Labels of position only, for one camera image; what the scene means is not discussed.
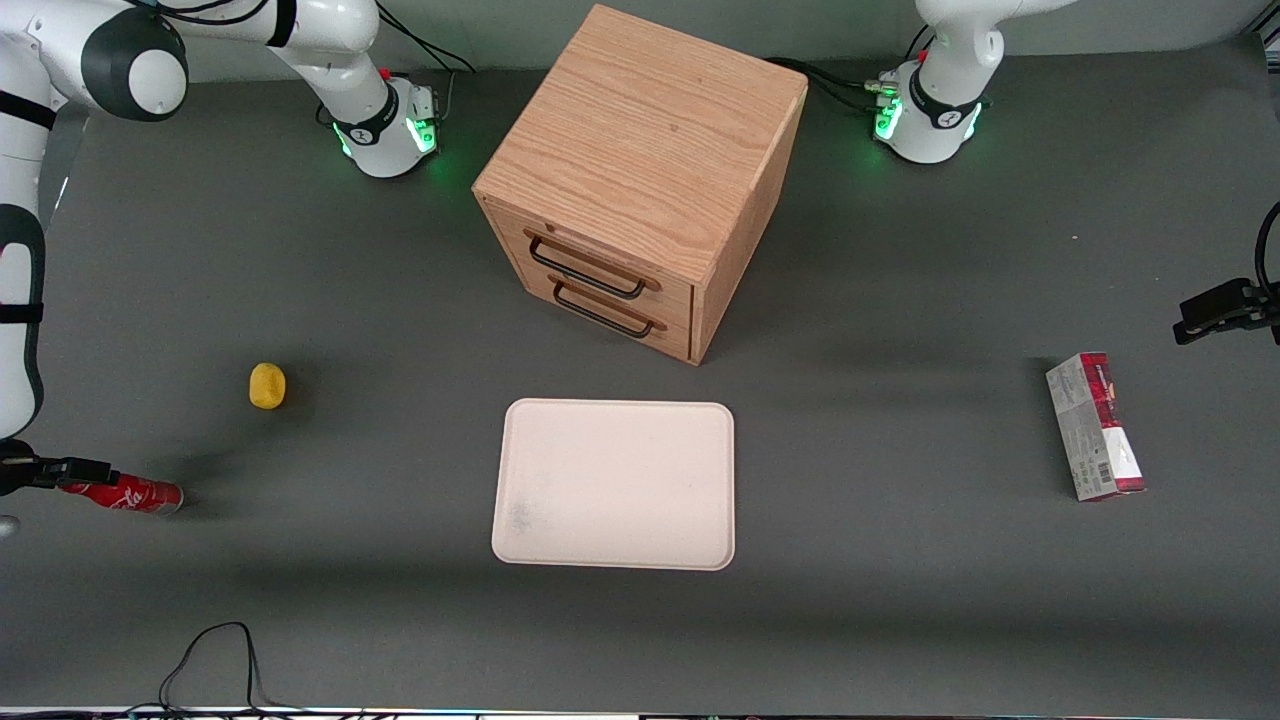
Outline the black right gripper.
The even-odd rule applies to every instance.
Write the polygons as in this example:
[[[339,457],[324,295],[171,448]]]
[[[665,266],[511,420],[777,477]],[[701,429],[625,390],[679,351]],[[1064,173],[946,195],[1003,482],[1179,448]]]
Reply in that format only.
[[[38,455],[24,441],[4,439],[0,496],[12,495],[35,482],[42,489],[115,486],[115,471],[110,462],[84,457],[42,457],[40,464]]]

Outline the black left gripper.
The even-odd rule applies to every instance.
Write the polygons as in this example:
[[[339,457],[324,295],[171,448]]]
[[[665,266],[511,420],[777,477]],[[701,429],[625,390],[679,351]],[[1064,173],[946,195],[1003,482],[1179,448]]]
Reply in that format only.
[[[1172,327],[1178,346],[1228,331],[1270,331],[1276,346],[1279,333],[1279,283],[1231,279],[1180,304],[1181,320]]]

